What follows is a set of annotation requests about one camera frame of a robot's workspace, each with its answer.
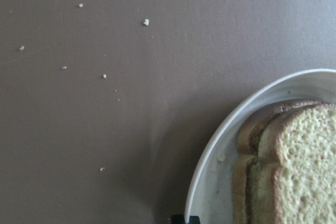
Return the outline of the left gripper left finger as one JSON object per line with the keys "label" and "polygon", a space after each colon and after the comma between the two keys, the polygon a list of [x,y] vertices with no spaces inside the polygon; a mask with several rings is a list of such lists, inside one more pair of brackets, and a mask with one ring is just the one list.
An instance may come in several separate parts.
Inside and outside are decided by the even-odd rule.
{"label": "left gripper left finger", "polygon": [[185,219],[183,215],[172,215],[171,224],[185,224]]}

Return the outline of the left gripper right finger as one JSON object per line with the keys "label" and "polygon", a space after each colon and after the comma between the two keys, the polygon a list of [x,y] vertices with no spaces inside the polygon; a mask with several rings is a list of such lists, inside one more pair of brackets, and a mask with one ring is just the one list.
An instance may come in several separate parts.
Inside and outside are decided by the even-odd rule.
{"label": "left gripper right finger", "polygon": [[199,216],[190,216],[188,224],[200,224],[199,221]]}

